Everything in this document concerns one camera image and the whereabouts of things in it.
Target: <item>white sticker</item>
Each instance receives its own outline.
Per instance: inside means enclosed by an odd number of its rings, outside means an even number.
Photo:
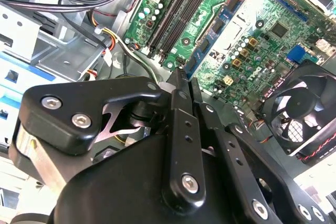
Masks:
[[[105,50],[104,61],[109,67],[112,65],[112,54],[108,48]]]

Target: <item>motherboard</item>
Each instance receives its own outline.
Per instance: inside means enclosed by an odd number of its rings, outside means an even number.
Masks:
[[[253,114],[308,59],[336,53],[336,0],[142,0],[124,41]]]

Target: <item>screw hole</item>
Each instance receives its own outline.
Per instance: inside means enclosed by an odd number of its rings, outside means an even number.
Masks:
[[[242,163],[242,161],[240,161],[239,158],[236,158],[236,162],[237,162],[238,165],[243,166],[243,163]]]
[[[187,125],[188,127],[192,126],[191,122],[189,122],[189,121],[185,121],[185,125]]]
[[[187,140],[187,142],[192,143],[193,139],[189,136],[185,136],[185,139]]]

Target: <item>white label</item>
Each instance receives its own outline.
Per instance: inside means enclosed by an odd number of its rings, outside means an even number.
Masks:
[[[256,71],[253,72],[253,74],[250,75],[250,77],[248,78],[249,81],[253,81],[254,77],[257,76],[257,74],[259,74],[259,72],[262,71],[261,67],[257,67]]]

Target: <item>fan blade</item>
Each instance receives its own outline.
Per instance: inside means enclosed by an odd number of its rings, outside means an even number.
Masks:
[[[336,80],[328,76],[321,94],[321,103],[325,108],[334,104],[336,97]]]
[[[326,126],[336,116],[336,108],[334,106],[316,112],[315,120],[320,127]]]
[[[293,95],[295,95],[297,92],[306,92],[307,88],[304,87],[297,87],[297,88],[293,88],[293,89],[289,89],[281,94],[278,95],[278,97],[291,97]]]
[[[288,137],[289,137],[289,136],[288,136],[288,133],[289,133],[289,125],[290,125],[291,122],[292,122],[292,120],[290,120],[290,121],[287,123],[286,128],[283,130],[283,132],[282,132],[282,134],[281,134],[281,136],[282,136],[283,138],[288,138]]]
[[[286,111],[286,108],[282,108],[281,110],[276,111],[276,112],[274,113],[274,117],[273,117],[273,119],[277,118],[279,115],[281,115],[281,114],[284,113],[285,111]]]
[[[305,121],[300,122],[302,123],[302,138],[303,141],[309,140],[312,136],[319,132],[316,127],[310,127]]]
[[[307,89],[318,97],[322,95],[327,83],[326,77],[302,76],[300,79],[305,82]]]

